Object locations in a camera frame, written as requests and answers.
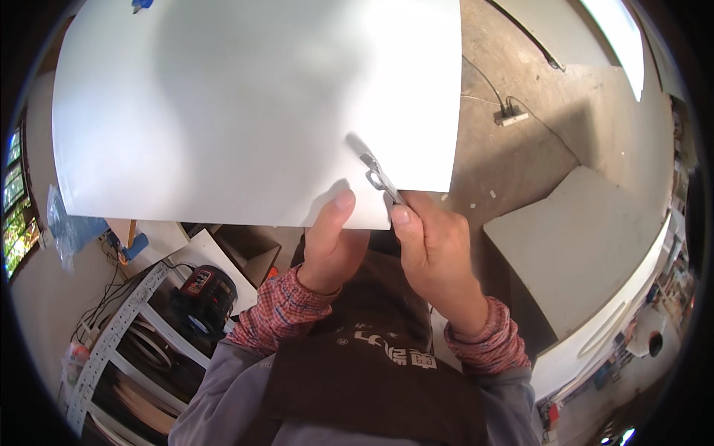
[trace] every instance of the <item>window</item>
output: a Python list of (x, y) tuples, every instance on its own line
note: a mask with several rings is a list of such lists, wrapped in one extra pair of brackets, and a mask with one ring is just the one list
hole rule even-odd
[(36, 245), (42, 229), (29, 182), (24, 140), (23, 117), (8, 141), (7, 177), (3, 186), (3, 254), (8, 279)]

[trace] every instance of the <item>hand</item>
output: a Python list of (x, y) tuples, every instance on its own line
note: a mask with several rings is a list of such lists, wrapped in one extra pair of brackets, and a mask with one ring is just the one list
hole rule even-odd
[(332, 294), (350, 279), (367, 252), (369, 231), (342, 229), (355, 208), (355, 194), (341, 191), (320, 210), (305, 234), (305, 263), (298, 281), (318, 294)]
[(436, 207), (427, 193), (403, 196), (411, 209), (394, 205), (391, 215), (409, 285), (458, 333), (477, 333), (486, 324), (488, 304), (471, 272), (468, 221)]

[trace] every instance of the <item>brown apron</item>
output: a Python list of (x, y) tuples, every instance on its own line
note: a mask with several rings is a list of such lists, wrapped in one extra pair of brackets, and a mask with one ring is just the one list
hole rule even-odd
[(426, 303), (398, 258), (368, 251), (307, 336), (282, 340), (240, 445), (270, 445), (284, 420), (447, 445), (486, 442), (478, 387), (436, 359)]

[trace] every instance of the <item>black motor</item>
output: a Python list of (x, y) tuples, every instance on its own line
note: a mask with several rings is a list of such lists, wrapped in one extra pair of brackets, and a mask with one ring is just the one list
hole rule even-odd
[(171, 291), (171, 310), (182, 331), (214, 342), (238, 299), (236, 285), (216, 267), (203, 265), (193, 270), (181, 289)]

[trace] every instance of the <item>red plaid shirt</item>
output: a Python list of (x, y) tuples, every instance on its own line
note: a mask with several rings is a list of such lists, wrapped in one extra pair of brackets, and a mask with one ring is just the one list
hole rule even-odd
[[(339, 291), (315, 294), (297, 278), (300, 266), (269, 278), (258, 289), (258, 303), (239, 315), (239, 321), (226, 337), (239, 345), (268, 356), (278, 350), (280, 339), (307, 333), (317, 321), (332, 313), (330, 304)], [(492, 375), (516, 367), (530, 367), (518, 326), (509, 310), (498, 300), (487, 297), (486, 325), (475, 335), (455, 333), (451, 324), (444, 328), (449, 348), (463, 363), (464, 373)]]

